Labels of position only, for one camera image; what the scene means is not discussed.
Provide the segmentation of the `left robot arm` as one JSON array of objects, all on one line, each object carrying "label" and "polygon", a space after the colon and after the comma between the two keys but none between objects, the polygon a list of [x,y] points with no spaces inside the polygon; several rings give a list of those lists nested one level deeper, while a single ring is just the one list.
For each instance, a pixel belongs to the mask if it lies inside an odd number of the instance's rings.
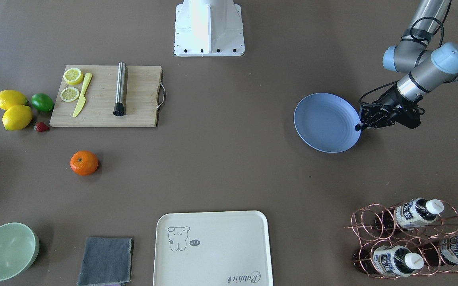
[{"label": "left robot arm", "polygon": [[444,33],[443,23],[450,6],[450,0],[421,1],[400,43],[383,55],[385,69],[405,76],[390,83],[376,101],[359,100],[360,123],[355,125],[356,131],[395,123],[414,129],[425,112],[418,106],[423,96],[444,83],[458,81],[458,45],[440,42],[435,50],[427,48],[438,31]]}]

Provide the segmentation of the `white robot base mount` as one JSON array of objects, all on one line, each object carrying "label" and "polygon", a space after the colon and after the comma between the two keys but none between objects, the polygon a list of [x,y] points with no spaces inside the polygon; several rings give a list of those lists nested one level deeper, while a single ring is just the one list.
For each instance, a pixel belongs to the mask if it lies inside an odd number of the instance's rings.
[{"label": "white robot base mount", "polygon": [[243,56],[241,6],[232,0],[184,0],[176,6],[176,57]]}]

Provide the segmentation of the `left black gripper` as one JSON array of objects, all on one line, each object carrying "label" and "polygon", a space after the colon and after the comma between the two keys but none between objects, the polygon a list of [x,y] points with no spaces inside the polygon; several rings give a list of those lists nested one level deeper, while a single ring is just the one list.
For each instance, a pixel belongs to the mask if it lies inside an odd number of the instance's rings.
[{"label": "left black gripper", "polygon": [[373,103],[361,103],[360,123],[355,125],[356,132],[367,128],[383,128],[400,123],[409,129],[421,124],[422,108],[418,102],[422,94],[413,96],[413,101],[404,97],[398,87],[391,87]]}]

